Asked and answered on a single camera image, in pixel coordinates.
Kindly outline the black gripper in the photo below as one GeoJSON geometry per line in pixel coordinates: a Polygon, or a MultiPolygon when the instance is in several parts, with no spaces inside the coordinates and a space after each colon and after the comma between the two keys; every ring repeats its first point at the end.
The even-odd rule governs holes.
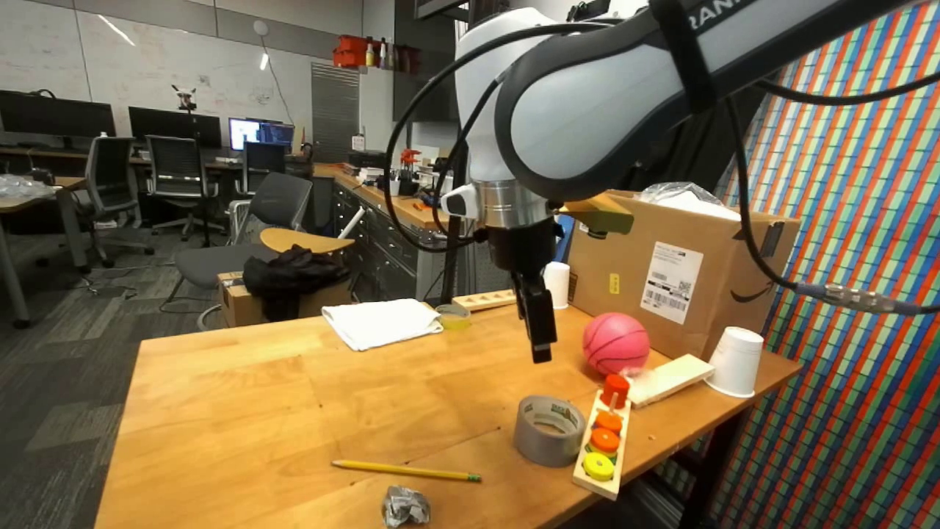
{"type": "Polygon", "coordinates": [[[553,295],[544,282],[544,267],[556,254],[556,225],[541,222],[518,231],[487,234],[493,264],[508,270],[518,288],[521,319],[533,345],[533,363],[549,363],[556,345],[556,309],[553,295]]]}

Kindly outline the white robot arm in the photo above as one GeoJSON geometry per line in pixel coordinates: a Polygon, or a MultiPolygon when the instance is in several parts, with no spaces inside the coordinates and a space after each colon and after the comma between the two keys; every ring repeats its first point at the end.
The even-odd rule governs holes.
{"type": "Polygon", "coordinates": [[[647,0],[622,21],[522,7],[464,32],[455,97],[468,134],[464,216],[512,278],[533,358],[553,358],[544,267],[553,213],[630,181],[681,122],[909,0],[647,0]]]}

